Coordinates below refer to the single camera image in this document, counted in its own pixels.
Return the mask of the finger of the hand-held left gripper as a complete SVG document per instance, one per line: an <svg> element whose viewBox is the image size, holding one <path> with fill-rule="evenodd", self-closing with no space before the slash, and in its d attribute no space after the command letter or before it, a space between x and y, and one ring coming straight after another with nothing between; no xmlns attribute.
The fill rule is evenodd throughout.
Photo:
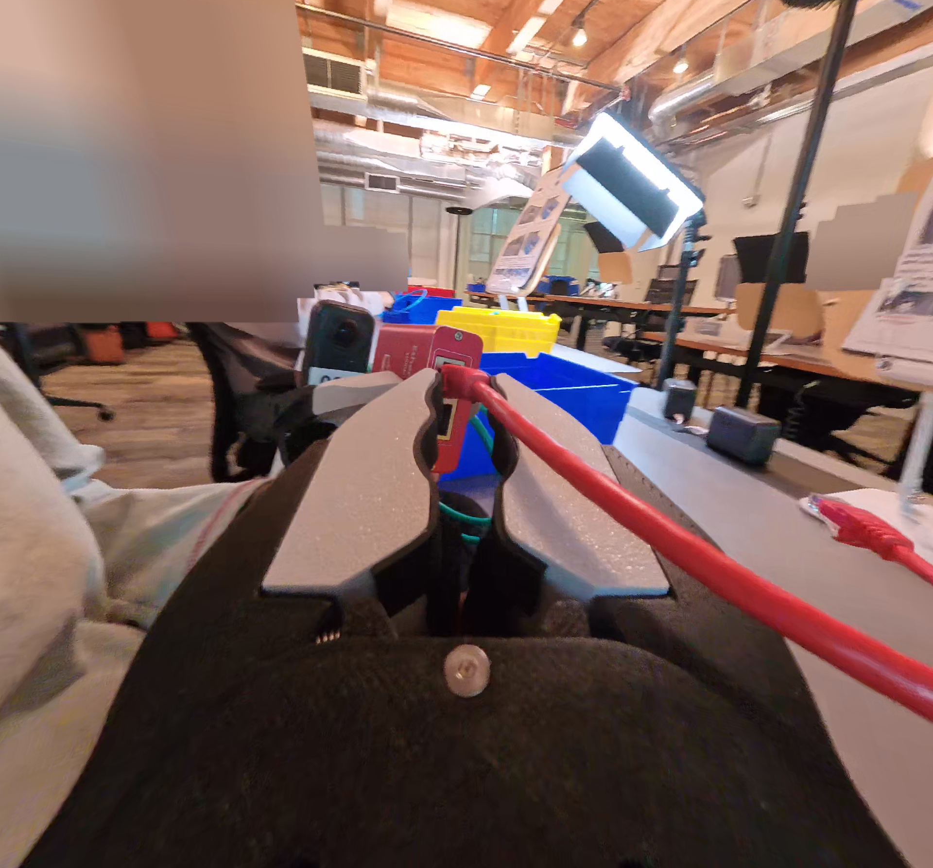
<svg viewBox="0 0 933 868"><path fill-rule="evenodd" d="M339 427L361 408L400 384L393 372L369 372L322 382L313 388L315 419Z"/></svg>

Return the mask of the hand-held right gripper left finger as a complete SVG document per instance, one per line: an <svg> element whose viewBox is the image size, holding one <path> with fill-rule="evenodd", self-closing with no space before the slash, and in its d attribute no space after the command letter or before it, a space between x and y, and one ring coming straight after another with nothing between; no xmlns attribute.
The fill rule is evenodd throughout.
<svg viewBox="0 0 933 868"><path fill-rule="evenodd" d="M261 584L263 594L419 598L439 502L441 378L422 370L330 436Z"/></svg>

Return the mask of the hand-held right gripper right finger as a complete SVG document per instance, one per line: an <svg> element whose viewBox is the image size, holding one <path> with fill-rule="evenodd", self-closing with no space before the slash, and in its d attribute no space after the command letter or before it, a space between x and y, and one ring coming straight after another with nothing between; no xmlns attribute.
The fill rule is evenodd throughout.
<svg viewBox="0 0 933 868"><path fill-rule="evenodd" d="M520 384L496 376L509 404L600 475L617 478L603 445L572 415ZM646 542L611 519L525 443L501 491L505 536L544 566L544 582L569 597L656 597L670 583Z"/></svg>

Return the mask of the red network switch box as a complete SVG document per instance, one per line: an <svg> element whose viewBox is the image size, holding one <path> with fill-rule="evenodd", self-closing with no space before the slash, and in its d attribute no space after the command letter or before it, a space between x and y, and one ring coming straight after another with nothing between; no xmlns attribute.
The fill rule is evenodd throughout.
<svg viewBox="0 0 933 868"><path fill-rule="evenodd" d="M423 369L440 371L444 365L478 370L484 351L483 339L462 328L447 325L384 324L375 349L373 371L388 371L408 379ZM444 398L437 426L438 476L458 466L469 420L471 402Z"/></svg>

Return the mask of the blue plastic bin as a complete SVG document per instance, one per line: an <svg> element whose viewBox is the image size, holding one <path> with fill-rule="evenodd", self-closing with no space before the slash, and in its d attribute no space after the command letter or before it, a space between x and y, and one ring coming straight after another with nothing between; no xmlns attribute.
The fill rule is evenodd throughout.
<svg viewBox="0 0 933 868"><path fill-rule="evenodd" d="M395 292L391 305L381 315L384 324L433 326L440 311L462 306L453 290L409 286Z"/></svg>
<svg viewBox="0 0 933 868"><path fill-rule="evenodd" d="M491 377L507 374L577 419L601 444L614 441L636 383L574 361L540 353L486 353L480 369ZM460 459L441 480L493 475L496 469L481 434L468 424Z"/></svg>

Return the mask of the yellow plastic bin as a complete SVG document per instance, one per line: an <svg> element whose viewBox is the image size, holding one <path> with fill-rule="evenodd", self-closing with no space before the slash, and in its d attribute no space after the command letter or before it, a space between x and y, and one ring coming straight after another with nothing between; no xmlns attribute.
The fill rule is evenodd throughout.
<svg viewBox="0 0 933 868"><path fill-rule="evenodd" d="M549 353L562 319L556 314L458 306L437 313L436 323L479 336L484 353L519 353L535 358Z"/></svg>

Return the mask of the grey power adapter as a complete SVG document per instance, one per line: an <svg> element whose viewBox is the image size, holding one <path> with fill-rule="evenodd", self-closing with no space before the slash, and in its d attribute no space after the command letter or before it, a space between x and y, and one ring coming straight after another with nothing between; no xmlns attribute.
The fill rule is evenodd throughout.
<svg viewBox="0 0 933 868"><path fill-rule="evenodd" d="M698 386L684 379L665 379L662 387L661 413L665 420L678 425L689 424L695 407Z"/></svg>
<svg viewBox="0 0 933 868"><path fill-rule="evenodd" d="M764 467L782 435L781 422L745 408L718 406L710 419L706 445L747 466Z"/></svg>

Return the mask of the instruction board on white stand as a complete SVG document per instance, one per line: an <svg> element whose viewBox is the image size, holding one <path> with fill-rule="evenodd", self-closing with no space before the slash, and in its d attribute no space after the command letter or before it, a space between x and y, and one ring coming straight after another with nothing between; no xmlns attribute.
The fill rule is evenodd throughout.
<svg viewBox="0 0 933 868"><path fill-rule="evenodd" d="M485 291L502 311L509 311L511 302L526 311L527 298L551 264L561 234L560 220L570 201L564 187L566 171L562 165L543 175L487 276Z"/></svg>
<svg viewBox="0 0 933 868"><path fill-rule="evenodd" d="M843 291L824 308L822 352L834 369L853 379L919 393L897 498L869 512L894 524L931 550L931 494L923 492L932 442L932 184L918 201L893 274L875 291Z"/></svg>

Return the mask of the light panel on stand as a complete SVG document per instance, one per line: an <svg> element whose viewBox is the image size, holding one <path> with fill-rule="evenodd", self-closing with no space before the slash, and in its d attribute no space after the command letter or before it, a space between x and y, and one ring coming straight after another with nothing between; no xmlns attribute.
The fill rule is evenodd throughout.
<svg viewBox="0 0 933 868"><path fill-rule="evenodd" d="M674 375L674 347L684 319L690 271L704 251L698 244L706 225L706 198L670 160L614 116L594 118L571 152L561 184L624 245L647 234L648 248L660 248L682 233L677 278L667 316L656 387Z"/></svg>

